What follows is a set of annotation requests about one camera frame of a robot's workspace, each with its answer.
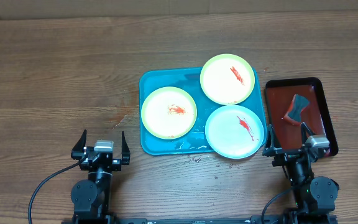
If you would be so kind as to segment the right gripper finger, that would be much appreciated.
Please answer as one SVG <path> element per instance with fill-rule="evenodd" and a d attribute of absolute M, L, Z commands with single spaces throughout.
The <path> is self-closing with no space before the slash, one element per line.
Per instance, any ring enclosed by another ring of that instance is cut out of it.
<path fill-rule="evenodd" d="M 275 133 L 273 126 L 270 124 L 267 127 L 267 141 L 265 143 L 264 150 L 262 151 L 263 156 L 274 156 L 275 155 Z"/>
<path fill-rule="evenodd" d="M 300 128 L 301 128 L 301 140 L 302 140 L 302 143 L 305 144 L 306 140 L 310 136 L 315 135 L 315 133 L 309 128 L 309 126 L 305 122 L 302 122 L 300 124 Z"/>

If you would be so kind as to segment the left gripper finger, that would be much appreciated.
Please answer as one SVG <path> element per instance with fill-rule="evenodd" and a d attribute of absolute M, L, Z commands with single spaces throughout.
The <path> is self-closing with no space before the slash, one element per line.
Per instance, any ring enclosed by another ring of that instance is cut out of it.
<path fill-rule="evenodd" d="M 121 164 L 130 164 L 131 152 L 129 146 L 127 145 L 124 131 L 122 131 L 121 134 L 122 134 Z"/>
<path fill-rule="evenodd" d="M 84 147 L 86 146 L 86 136 L 87 136 L 87 130 L 85 129 L 80 139 L 77 141 L 77 143 L 74 145 L 73 149 L 71 150 L 72 159 L 82 159 L 82 157 L 84 156 Z"/>

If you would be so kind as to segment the red black sponge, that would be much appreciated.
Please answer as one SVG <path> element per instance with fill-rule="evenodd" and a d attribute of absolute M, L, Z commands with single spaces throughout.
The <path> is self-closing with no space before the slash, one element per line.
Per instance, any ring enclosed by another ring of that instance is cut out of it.
<path fill-rule="evenodd" d="M 310 101 L 307 98 L 295 94 L 283 119 L 291 125 L 299 126 L 301 124 L 301 113 L 309 104 Z"/>

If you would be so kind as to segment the yellow-green plate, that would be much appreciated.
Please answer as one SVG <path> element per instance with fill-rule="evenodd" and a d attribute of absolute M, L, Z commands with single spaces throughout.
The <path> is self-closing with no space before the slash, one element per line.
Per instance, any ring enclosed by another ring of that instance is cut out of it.
<path fill-rule="evenodd" d="M 197 107 L 185 90 L 166 86 L 147 96 L 140 113 L 142 123 L 150 134 L 160 139 L 176 139 L 194 126 Z"/>
<path fill-rule="evenodd" d="M 204 94 L 220 105 L 236 105 L 245 101 L 255 86 L 250 64 L 234 54 L 210 58 L 201 69 L 200 85 Z"/>

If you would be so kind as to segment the yellow-green plate top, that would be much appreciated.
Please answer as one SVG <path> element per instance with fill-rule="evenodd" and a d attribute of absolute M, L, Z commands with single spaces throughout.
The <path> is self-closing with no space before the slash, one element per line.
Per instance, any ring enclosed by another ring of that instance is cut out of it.
<path fill-rule="evenodd" d="M 255 86 L 250 64 L 234 54 L 210 58 L 201 69 L 200 85 L 204 94 L 220 105 L 236 105 L 245 101 Z"/>

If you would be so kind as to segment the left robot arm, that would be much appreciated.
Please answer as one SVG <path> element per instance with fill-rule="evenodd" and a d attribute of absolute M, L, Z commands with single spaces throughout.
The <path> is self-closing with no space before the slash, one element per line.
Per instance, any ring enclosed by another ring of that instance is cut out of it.
<path fill-rule="evenodd" d="M 109 211 L 112 173 L 130 164 L 130 150 L 124 133 L 121 133 L 121 158 L 113 158 L 114 142 L 96 141 L 94 146 L 86 145 L 84 131 L 71 150 L 71 158 L 79 162 L 81 170 L 87 171 L 88 178 L 77 182 L 71 190 L 74 204 L 70 223 L 119 223 L 119 218 Z"/>

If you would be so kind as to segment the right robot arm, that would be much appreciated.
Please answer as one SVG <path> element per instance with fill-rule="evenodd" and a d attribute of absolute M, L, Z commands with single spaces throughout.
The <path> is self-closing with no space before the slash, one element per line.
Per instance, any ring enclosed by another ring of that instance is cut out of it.
<path fill-rule="evenodd" d="M 329 213 L 335 210 L 339 184 L 325 176 L 316 177 L 311 164 L 323 158 L 330 147 L 324 135 L 316 135 L 301 123 L 301 147 L 284 150 L 272 125 L 267 129 L 267 142 L 262 155 L 273 157 L 272 165 L 281 167 L 291 187 L 270 199 L 262 210 L 258 223 L 337 223 Z M 268 207 L 278 198 L 293 193 L 295 208 L 287 208 L 281 215 L 266 217 Z"/>

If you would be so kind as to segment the black red-lined tray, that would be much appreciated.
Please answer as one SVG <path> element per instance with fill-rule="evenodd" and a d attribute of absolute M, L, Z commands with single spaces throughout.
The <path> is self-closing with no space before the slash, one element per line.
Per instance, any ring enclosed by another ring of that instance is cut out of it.
<path fill-rule="evenodd" d="M 320 156 L 335 156 L 338 144 L 323 85 L 318 78 L 270 80 L 265 98 L 275 147 L 296 152 L 320 148 Z"/>

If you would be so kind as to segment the teal plastic tray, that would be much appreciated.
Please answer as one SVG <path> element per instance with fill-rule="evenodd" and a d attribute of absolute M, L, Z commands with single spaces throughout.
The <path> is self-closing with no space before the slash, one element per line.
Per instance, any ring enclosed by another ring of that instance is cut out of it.
<path fill-rule="evenodd" d="M 150 134 L 143 122 L 140 122 L 140 144 L 143 150 L 153 156 L 174 154 L 199 154 L 212 152 L 204 130 L 209 115 L 220 107 L 211 101 L 202 91 L 200 85 L 201 68 L 177 68 L 168 70 L 151 70 L 139 80 L 139 104 L 142 105 L 153 91 L 173 86 L 180 88 L 194 99 L 197 106 L 197 119 L 192 129 L 177 139 L 160 139 Z"/>

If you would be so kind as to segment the light blue plate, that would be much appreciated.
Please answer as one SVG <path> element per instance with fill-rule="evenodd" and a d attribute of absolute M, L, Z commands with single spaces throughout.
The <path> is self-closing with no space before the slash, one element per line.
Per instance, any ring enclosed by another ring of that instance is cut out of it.
<path fill-rule="evenodd" d="M 205 125 L 210 147 L 230 159 L 244 159 L 264 143 L 265 129 L 259 117 L 239 105 L 222 106 L 211 113 Z"/>

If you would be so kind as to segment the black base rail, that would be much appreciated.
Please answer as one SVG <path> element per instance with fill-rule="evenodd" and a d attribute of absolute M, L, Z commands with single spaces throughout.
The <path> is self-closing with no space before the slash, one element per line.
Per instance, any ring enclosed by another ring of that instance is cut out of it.
<path fill-rule="evenodd" d="M 163 220 L 148 220 L 146 218 L 118 218 L 108 216 L 105 220 L 80 220 L 76 221 L 74 218 L 64 220 L 61 224 L 74 223 L 119 223 L 119 224 L 284 224 L 284 223 L 304 223 L 304 224 L 338 224 L 336 216 L 300 216 L 297 221 L 289 218 L 284 218 L 283 215 L 267 215 L 262 221 L 260 215 L 253 215 L 248 218 L 192 218 L 192 219 L 163 219 Z"/>

